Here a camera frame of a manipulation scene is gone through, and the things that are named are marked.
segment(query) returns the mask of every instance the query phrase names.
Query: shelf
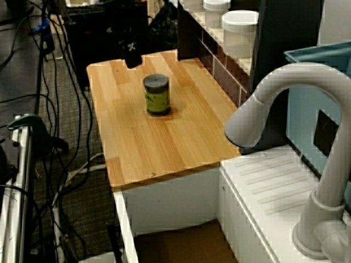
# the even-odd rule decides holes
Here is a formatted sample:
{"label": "shelf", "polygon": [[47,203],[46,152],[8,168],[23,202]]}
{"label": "shelf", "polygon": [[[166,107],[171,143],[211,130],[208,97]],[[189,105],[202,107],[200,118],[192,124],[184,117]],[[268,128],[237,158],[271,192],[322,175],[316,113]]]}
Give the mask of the shelf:
{"label": "shelf", "polygon": [[[179,0],[179,3],[184,7],[183,0]],[[223,48],[224,43],[224,30],[220,27],[208,27],[205,23],[205,10],[201,9],[196,12],[192,12],[189,9],[186,10],[198,23],[199,25],[218,43],[218,45]],[[233,58],[235,62],[247,73],[250,75],[251,62],[252,58]]]}

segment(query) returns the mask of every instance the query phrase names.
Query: wall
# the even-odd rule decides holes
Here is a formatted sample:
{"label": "wall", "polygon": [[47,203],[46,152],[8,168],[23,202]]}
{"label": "wall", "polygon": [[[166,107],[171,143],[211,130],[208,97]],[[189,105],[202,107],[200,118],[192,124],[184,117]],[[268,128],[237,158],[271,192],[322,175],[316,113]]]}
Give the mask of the wall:
{"label": "wall", "polygon": [[350,13],[350,0],[325,0],[319,43],[330,44],[351,40]]}
{"label": "wall", "polygon": [[[350,13],[350,0],[325,0],[318,44],[351,40]],[[329,96],[314,88],[299,87],[290,90],[286,135],[317,171],[322,173],[327,158],[313,145],[319,110],[339,124],[339,108]],[[351,185],[348,185],[346,199],[351,204]]]}

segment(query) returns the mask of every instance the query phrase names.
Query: jar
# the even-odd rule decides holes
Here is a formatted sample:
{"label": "jar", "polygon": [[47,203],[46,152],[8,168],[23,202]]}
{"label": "jar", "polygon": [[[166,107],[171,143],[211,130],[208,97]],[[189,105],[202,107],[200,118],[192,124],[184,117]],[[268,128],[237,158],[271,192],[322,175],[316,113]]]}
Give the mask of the jar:
{"label": "jar", "polygon": [[144,78],[145,105],[148,114],[163,116],[170,112],[169,78],[163,74],[153,74]]}
{"label": "jar", "polygon": [[223,51],[232,58],[249,58],[253,53],[258,12],[230,11],[222,17],[224,29]]}
{"label": "jar", "polygon": [[230,8],[230,0],[203,0],[206,27],[220,27],[222,16]]}

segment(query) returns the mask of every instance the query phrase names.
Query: gray carpet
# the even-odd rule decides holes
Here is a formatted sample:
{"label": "gray carpet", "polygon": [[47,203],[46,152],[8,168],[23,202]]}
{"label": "gray carpet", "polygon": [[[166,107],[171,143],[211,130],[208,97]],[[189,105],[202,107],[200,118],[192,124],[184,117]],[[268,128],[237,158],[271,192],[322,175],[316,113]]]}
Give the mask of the gray carpet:
{"label": "gray carpet", "polygon": [[[62,56],[59,51],[59,45],[56,41],[56,57]],[[55,101],[55,85],[54,85],[54,61],[51,55],[48,55],[48,62],[44,62],[44,76],[49,86],[49,97]],[[62,155],[62,161],[66,165],[73,157],[77,149],[78,140],[78,102],[75,95],[75,90],[71,84],[66,64],[63,59],[56,61],[57,66],[57,85],[59,97],[59,137],[64,139],[69,144],[69,153],[65,156]],[[79,150],[76,158],[68,168],[69,171],[80,168],[87,161],[87,146],[86,139],[89,128],[89,111],[86,102],[81,95],[80,88],[76,82],[78,93],[82,105],[82,130],[79,144]],[[47,89],[42,82],[42,93],[46,94]],[[89,98],[90,105],[93,109],[92,98],[90,92],[85,92]],[[39,115],[43,118],[47,128],[50,128],[49,118],[46,108],[46,99],[41,98]],[[95,115],[93,116],[93,128],[90,134],[90,154],[95,155],[102,152],[101,140],[97,128],[97,121]],[[97,163],[104,163],[103,158],[96,159],[92,165]],[[50,160],[46,159],[46,165],[49,167]],[[43,162],[38,161],[36,165],[38,173],[42,176],[39,182],[35,183],[35,200],[39,206],[46,202],[46,176],[43,169]],[[57,191],[58,181],[62,175],[63,169],[60,165],[58,156],[55,154],[53,159],[52,175],[50,177],[54,192]],[[77,184],[83,179],[84,175],[76,177],[72,185]],[[114,199],[110,192],[109,180],[105,170],[91,172],[88,180],[84,185],[75,191],[69,193],[62,198],[62,206],[65,214],[68,217],[70,224],[74,227],[75,231],[84,239],[86,243],[87,255],[85,256],[85,248],[82,242],[77,237],[77,234],[69,228],[67,223],[61,217],[62,231],[67,233],[70,241],[76,251],[79,259],[89,258],[92,255],[98,255],[111,250],[110,241],[107,235],[105,223],[108,220],[117,222],[117,216],[114,210]],[[52,238],[51,221],[49,212],[46,213],[43,219],[44,237],[47,239]],[[38,228],[35,229],[32,236],[32,244],[38,241]]]}

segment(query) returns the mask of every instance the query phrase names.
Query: wooden board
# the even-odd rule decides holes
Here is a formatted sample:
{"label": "wooden board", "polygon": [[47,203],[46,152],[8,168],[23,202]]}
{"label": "wooden board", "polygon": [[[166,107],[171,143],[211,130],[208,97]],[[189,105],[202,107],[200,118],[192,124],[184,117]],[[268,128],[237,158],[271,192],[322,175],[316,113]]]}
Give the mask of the wooden board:
{"label": "wooden board", "polygon": [[[123,60],[87,68],[114,191],[217,167],[240,155],[224,135],[236,106],[198,59],[176,57],[173,50],[144,55],[133,69]],[[143,79],[155,73],[170,82],[171,113],[163,117],[145,108]]]}

